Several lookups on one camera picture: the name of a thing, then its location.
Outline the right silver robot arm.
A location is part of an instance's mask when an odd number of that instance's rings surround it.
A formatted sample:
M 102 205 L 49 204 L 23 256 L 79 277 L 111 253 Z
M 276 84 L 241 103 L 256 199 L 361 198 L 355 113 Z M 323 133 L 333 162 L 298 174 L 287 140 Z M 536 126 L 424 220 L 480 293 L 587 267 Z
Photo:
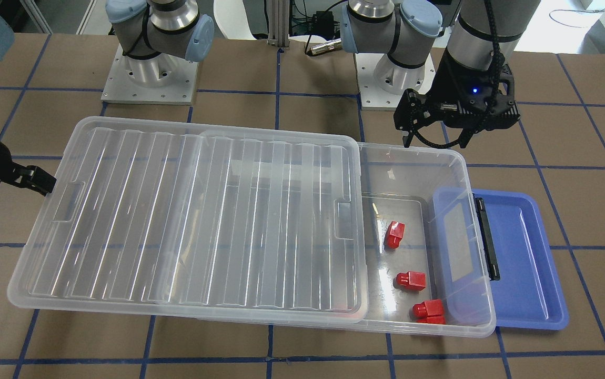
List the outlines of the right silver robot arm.
M 119 38 L 122 55 L 135 61 L 167 54 L 201 62 L 214 39 L 214 20 L 201 14 L 194 1 L 108 1 L 105 11 Z M 13 43 L 13 29 L 0 16 L 0 62 Z M 16 163 L 0 141 L 2 183 L 46 196 L 53 192 L 56 178 L 40 166 Z

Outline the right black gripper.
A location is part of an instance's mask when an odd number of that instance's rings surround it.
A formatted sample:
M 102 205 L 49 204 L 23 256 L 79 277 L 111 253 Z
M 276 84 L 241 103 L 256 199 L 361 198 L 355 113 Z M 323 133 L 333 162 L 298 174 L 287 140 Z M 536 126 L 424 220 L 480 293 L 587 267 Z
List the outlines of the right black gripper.
M 0 183 L 2 182 L 47 196 L 53 192 L 57 179 L 40 166 L 16 165 L 7 146 L 0 142 Z

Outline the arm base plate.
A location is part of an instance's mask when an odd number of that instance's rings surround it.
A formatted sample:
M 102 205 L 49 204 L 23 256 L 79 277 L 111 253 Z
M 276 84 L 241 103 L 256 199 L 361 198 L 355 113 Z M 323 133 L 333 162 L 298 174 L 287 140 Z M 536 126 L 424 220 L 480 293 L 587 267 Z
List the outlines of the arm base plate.
M 101 101 L 122 105 L 192 105 L 198 62 L 167 54 L 136 60 L 122 52 L 118 46 Z
M 386 54 L 355 54 L 355 63 L 361 106 L 369 111 L 393 111 L 406 89 L 427 93 L 436 72 L 431 55 L 416 69 L 399 67 Z

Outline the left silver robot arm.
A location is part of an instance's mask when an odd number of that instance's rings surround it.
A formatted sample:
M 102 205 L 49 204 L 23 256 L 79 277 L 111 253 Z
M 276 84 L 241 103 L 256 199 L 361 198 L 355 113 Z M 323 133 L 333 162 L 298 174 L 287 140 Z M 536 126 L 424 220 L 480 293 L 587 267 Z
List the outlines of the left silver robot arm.
M 456 23 L 424 94 L 402 82 L 422 71 L 445 20 L 430 1 L 348 1 L 339 23 L 345 51 L 382 54 L 380 79 L 399 94 L 393 120 L 408 148 L 466 148 L 482 131 L 520 120 L 508 60 L 539 1 L 460 1 Z

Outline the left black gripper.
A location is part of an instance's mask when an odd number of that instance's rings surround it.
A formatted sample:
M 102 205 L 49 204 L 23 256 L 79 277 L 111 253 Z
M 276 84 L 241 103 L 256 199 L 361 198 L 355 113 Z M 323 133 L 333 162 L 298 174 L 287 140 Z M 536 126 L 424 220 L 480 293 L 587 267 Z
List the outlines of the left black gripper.
M 472 138 L 472 130 L 508 129 L 520 120 L 515 101 L 515 80 L 511 67 L 503 65 L 498 78 L 498 93 L 487 120 L 478 126 L 492 98 L 495 80 L 490 71 L 470 69 L 444 53 L 435 74 L 428 100 L 434 104 L 456 105 L 456 110 L 444 111 L 442 121 L 447 127 L 463 129 L 459 135 L 459 147 L 466 148 Z M 402 134 L 402 144 L 409 148 L 414 139 L 429 148 L 437 144 L 425 139 L 420 130 L 436 122 L 421 101 L 415 89 L 402 93 L 393 114 L 394 125 Z

